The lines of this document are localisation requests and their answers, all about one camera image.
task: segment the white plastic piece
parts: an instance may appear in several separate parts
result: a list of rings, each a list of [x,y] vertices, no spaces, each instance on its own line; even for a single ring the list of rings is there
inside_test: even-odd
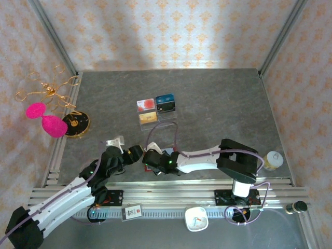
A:
[[[125,144],[125,140],[123,139],[123,136],[118,136],[115,139],[106,141],[106,146],[118,147],[121,150],[121,153],[123,153],[121,145],[124,145],[124,144]]]
[[[279,152],[276,151],[270,151],[264,159],[264,168],[267,170],[275,170],[284,163],[284,158]]]
[[[215,146],[211,149],[199,150],[194,152],[183,152],[188,155],[188,157],[184,157],[181,154],[177,158],[177,169],[184,172],[190,173],[195,170],[217,170],[217,162],[216,160],[219,158],[219,154],[212,154],[214,151],[218,151],[220,148]],[[209,153],[208,156],[203,157],[192,157],[193,155],[205,154]]]
[[[154,149],[156,152],[158,152],[159,154],[162,155],[162,151],[161,151],[161,149],[159,148],[159,146],[158,146],[155,142],[151,142],[151,143],[147,146],[146,151],[148,151],[149,149]]]
[[[200,206],[190,208],[185,213],[186,226],[191,232],[202,231],[209,225],[206,210]]]
[[[48,198],[46,201],[43,201],[42,203],[31,207],[29,215],[31,215],[34,212],[36,212],[37,210],[39,210],[46,203],[51,201],[54,197],[60,195],[61,193],[67,191],[68,189],[71,189],[83,182],[85,182],[85,180],[83,178],[81,178],[81,177],[75,178],[65,188],[63,188],[61,191],[57,192],[52,197]],[[43,230],[58,215],[62,214],[67,209],[69,209],[71,206],[73,206],[74,204],[79,202],[82,198],[85,198],[90,194],[91,194],[91,188],[87,186],[87,183],[85,183],[83,186],[81,186],[69,193],[66,193],[64,196],[62,196],[58,200],[54,201],[52,204],[50,204],[47,208],[45,208],[39,214],[35,215],[33,217],[33,220],[38,220],[39,221],[38,227],[40,230]]]
[[[43,237],[46,238],[49,236],[49,234],[61,223],[63,223],[65,220],[67,220],[69,217],[76,214],[81,209],[84,209],[87,206],[90,206],[94,203],[94,196],[86,197],[73,206],[71,206],[69,209],[64,211],[62,214],[58,215],[56,218],[54,218],[46,227],[45,231],[43,232]]]
[[[240,183],[233,180],[232,192],[235,196],[247,197],[249,195],[251,184],[250,183]]]

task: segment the gray table surface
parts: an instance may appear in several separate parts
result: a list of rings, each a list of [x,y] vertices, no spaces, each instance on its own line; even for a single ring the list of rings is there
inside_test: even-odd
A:
[[[178,114],[178,145],[184,151],[214,147],[224,138],[256,149],[264,156],[283,148],[265,90],[256,69],[194,69],[83,73],[77,110],[91,119],[81,139],[67,139],[59,183],[69,183],[98,157],[98,141],[123,135],[125,148],[145,144],[148,131],[141,131],[136,102],[174,93]],[[159,128],[152,140],[161,148],[173,145],[175,127]],[[259,177],[291,176],[286,160],[275,171],[265,169]],[[182,175],[145,172],[141,162],[112,176],[112,182],[229,179],[218,170]]]
[[[85,226],[67,220],[45,238],[41,249],[305,249],[298,214],[265,209],[246,226],[224,219],[209,219],[209,226],[190,232],[182,219],[108,220],[101,226]]]

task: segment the wall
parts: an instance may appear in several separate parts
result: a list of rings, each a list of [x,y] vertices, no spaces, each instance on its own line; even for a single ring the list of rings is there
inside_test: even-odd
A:
[[[308,1],[264,82],[296,183],[332,243],[332,9]]]
[[[32,188],[40,183],[54,139],[29,120],[24,110],[39,98],[17,102],[18,89],[40,90],[25,76],[38,71],[50,81],[61,60],[34,11],[26,0],[0,2],[0,237],[5,234],[13,210],[25,205]],[[70,74],[58,77],[65,82]]]
[[[259,68],[296,0],[41,0],[78,71]]]

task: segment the jar lid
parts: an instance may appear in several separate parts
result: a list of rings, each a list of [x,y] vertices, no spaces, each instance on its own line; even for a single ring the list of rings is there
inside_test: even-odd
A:
[[[270,151],[267,154],[268,162],[274,167],[280,167],[284,163],[284,158],[279,152]]]

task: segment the blue card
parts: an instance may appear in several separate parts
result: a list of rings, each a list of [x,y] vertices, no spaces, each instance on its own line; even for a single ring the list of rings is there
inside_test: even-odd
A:
[[[174,101],[174,94],[172,93],[156,97],[157,104],[171,102],[171,101]]]

